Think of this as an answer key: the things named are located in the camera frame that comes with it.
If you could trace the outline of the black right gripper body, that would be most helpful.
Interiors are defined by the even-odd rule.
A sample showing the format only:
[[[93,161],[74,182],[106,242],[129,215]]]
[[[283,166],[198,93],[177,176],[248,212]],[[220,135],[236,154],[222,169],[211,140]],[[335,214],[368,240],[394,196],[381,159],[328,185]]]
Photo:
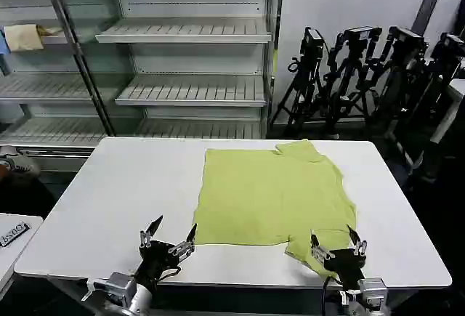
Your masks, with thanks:
[[[324,268],[337,274],[344,290],[358,289],[359,280],[364,278],[365,255],[356,254],[353,248],[332,250],[330,254],[324,259]]]

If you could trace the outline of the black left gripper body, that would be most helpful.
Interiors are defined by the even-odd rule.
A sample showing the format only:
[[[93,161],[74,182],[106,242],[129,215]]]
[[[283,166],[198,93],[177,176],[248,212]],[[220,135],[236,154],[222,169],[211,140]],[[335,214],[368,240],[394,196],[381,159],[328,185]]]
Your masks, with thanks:
[[[157,284],[180,273],[179,258],[168,253],[171,247],[174,245],[152,240],[151,247],[139,249],[142,262],[135,272],[136,283]]]

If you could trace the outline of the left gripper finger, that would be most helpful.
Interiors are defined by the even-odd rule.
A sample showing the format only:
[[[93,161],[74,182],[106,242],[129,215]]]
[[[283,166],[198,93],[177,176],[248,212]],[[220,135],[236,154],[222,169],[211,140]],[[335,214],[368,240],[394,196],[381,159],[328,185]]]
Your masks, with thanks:
[[[141,230],[139,233],[140,238],[140,248],[149,248],[151,247],[152,237],[157,231],[163,220],[163,215],[159,216],[155,221],[152,221],[146,230]]]
[[[197,230],[197,224],[194,224],[186,239],[178,245],[171,247],[168,253],[172,256],[176,256],[179,259],[185,259],[195,250],[195,234]]]

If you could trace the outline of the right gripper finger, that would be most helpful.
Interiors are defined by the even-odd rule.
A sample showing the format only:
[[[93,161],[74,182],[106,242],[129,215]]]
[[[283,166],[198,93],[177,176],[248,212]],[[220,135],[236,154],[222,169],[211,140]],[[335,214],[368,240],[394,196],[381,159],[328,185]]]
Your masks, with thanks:
[[[316,234],[311,234],[310,249],[312,257],[317,260],[329,260],[334,258],[333,253],[319,244],[319,240]]]
[[[361,240],[358,233],[352,229],[350,226],[347,226],[349,230],[350,239],[355,246],[355,255],[365,256],[365,251],[367,249],[367,241]]]

